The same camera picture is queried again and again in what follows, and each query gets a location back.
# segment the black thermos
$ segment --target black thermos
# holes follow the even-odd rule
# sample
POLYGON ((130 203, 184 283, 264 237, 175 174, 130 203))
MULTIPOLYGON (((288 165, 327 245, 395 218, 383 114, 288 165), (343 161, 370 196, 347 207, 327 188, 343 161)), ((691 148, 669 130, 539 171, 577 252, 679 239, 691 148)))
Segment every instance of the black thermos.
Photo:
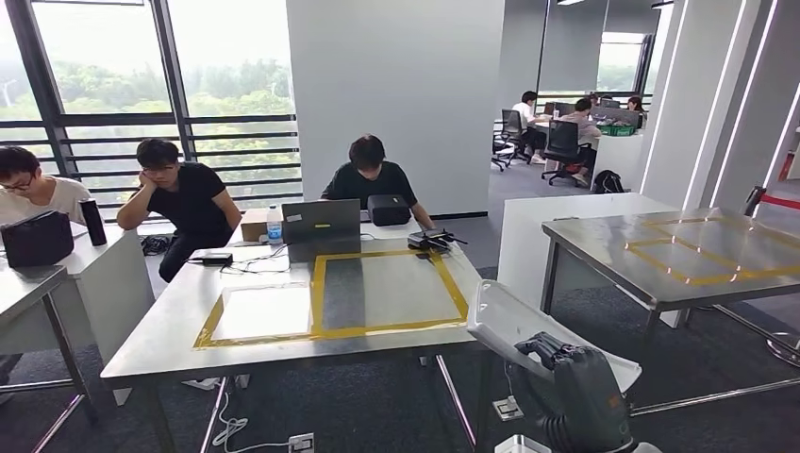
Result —
POLYGON ((83 220, 86 221, 86 229, 89 230, 89 239, 92 245, 103 245, 106 241, 106 231, 103 229, 103 218, 97 209, 97 202, 93 198, 84 198, 78 202, 80 210, 83 212, 83 220))

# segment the man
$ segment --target man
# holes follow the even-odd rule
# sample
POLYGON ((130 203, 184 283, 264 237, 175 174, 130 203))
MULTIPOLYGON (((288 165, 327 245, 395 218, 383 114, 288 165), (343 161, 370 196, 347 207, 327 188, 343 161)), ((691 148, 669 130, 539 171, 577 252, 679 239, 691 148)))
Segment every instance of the man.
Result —
POLYGON ((139 143, 136 160, 142 166, 142 186, 117 213, 123 229, 138 227, 150 212, 175 225, 175 238, 158 269, 167 282, 195 250, 225 246, 242 219, 213 170, 202 163, 179 163, 177 156, 177 147, 164 140, 139 143))
POLYGON ((530 161, 533 163, 544 163, 544 159, 536 154, 537 150, 544 149, 547 145, 547 134, 536 130, 534 123, 540 121, 534 114, 533 105, 539 95, 536 92, 524 92, 521 102, 514 104, 512 109, 520 112, 522 120, 523 143, 530 146, 530 161))
MULTIPOLYGON (((0 225, 47 210, 63 212, 71 221, 85 223, 78 202, 89 198, 89 191, 77 181, 43 175, 39 160, 24 148, 0 147, 0 187, 0 225)), ((0 356, 0 385, 8 384, 8 375, 22 356, 0 356)), ((0 405, 12 395, 0 394, 0 405)))
POLYGON ((417 201, 408 178, 394 162, 386 159, 383 143, 374 135, 365 135, 350 145, 350 162, 339 167, 323 191, 326 200, 357 198, 367 209, 370 195, 400 195, 406 200, 414 219, 424 229, 433 229, 433 221, 417 201))
MULTIPOLYGON (((594 121, 589 119, 589 114, 592 112, 592 101, 589 98, 575 102, 575 111, 558 118, 561 121, 569 121, 577 124, 577 141, 580 144, 592 143, 594 140, 603 136, 600 129, 594 125, 594 121)), ((597 159, 597 151, 593 148, 584 148, 583 154, 583 167, 580 171, 573 175, 575 179, 581 182, 584 186, 589 187, 589 180, 586 175, 594 168, 594 161, 597 159)))

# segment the hand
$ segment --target hand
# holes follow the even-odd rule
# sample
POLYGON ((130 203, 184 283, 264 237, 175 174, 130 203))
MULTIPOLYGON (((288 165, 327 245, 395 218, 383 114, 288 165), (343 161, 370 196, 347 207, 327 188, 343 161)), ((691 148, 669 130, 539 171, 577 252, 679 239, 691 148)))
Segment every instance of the hand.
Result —
POLYGON ((146 187, 149 189, 156 188, 156 183, 153 182, 153 179, 147 177, 147 175, 145 175, 144 172, 139 172, 139 183, 142 185, 142 187, 146 187))

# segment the metal table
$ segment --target metal table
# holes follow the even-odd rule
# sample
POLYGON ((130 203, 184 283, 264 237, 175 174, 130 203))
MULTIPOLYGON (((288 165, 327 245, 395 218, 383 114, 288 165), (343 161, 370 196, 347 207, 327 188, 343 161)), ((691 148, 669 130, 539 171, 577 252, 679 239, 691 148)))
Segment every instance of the metal table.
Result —
MULTIPOLYGON (((489 447, 493 353, 464 327, 480 276, 459 248, 423 259, 405 240, 370 240, 292 262, 276 247, 221 250, 240 271, 185 265, 101 373, 112 388, 145 391, 162 451, 175 451, 158 399, 163 380, 226 377, 219 400, 231 377, 264 367, 422 356, 436 356, 475 450, 489 447), (441 357, 464 351, 481 354, 476 434, 441 357)), ((216 410, 211 417, 204 449, 216 410)))
POLYGON ((58 316, 58 310, 53 303, 50 293, 67 279, 67 270, 61 266, 26 268, 14 270, 8 267, 8 262, 0 260, 0 328, 10 326, 15 318, 29 310, 40 301, 44 305, 53 334, 58 341, 61 357, 64 358, 69 379, 59 379, 46 382, 30 382, 25 384, 2 385, 0 394, 17 392, 30 392, 36 390, 56 389, 61 387, 75 387, 77 395, 64 412, 56 419, 32 451, 39 452, 50 442, 56 432, 61 428, 67 418, 72 415, 75 408, 84 402, 83 408, 91 423, 97 420, 97 411, 92 404, 86 383, 75 364, 75 354, 70 341, 64 333, 64 327, 58 316))
MULTIPOLYGON (((611 280, 649 309, 644 348, 652 341, 662 312, 683 310, 688 323, 688 309, 708 306, 781 342, 723 305, 800 292, 800 241, 728 210, 559 220, 543 223, 542 230, 550 237, 542 311, 551 311, 554 292, 569 286, 565 280, 588 277, 581 274, 588 268, 595 277, 611 280)), ((633 415, 797 384, 800 377, 640 408, 633 415)))

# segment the white plastic tray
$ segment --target white plastic tray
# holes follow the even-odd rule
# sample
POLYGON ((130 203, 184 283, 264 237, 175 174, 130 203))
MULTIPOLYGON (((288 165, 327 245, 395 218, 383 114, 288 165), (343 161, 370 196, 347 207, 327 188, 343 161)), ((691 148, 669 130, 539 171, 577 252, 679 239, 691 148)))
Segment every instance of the white plastic tray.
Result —
POLYGON ((552 373, 541 365, 536 354, 526 356, 514 345, 545 331, 568 344, 594 347, 606 355, 621 392, 627 391, 642 373, 638 363, 610 354, 587 342, 551 316, 528 307, 508 287, 494 280, 482 280, 479 283, 475 300, 470 304, 467 330, 507 361, 513 361, 550 380, 553 379, 552 373))

